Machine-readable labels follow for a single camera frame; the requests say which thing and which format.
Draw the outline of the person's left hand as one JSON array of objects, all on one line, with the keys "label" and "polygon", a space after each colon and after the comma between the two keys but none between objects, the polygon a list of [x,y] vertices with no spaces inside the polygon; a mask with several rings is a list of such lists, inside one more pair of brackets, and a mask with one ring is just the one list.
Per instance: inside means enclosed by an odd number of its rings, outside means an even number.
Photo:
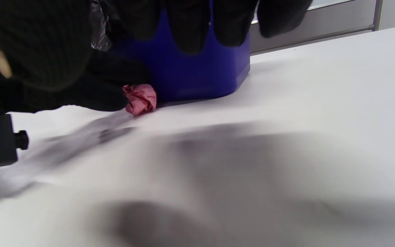
[{"label": "person's left hand", "polygon": [[34,114],[76,105],[96,111],[118,111],[129,102],[123,87],[149,83],[151,73],[144,63],[126,60],[93,49],[86,70],[71,86],[60,91],[32,89],[19,79],[5,79],[0,72],[0,109]]}]

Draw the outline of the person's right hand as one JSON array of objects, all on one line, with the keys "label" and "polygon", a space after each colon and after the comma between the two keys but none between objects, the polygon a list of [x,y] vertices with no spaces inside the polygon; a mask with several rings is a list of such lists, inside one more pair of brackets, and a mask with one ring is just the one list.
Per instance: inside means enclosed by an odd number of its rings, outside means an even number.
[{"label": "person's right hand", "polygon": [[[127,33],[149,39],[165,8],[180,51],[195,55],[213,27],[221,45],[246,40],[253,17],[263,37],[298,27],[310,0],[116,0]],[[56,91],[70,86],[91,54],[88,0],[0,0],[0,48],[15,77],[28,86]]]}]

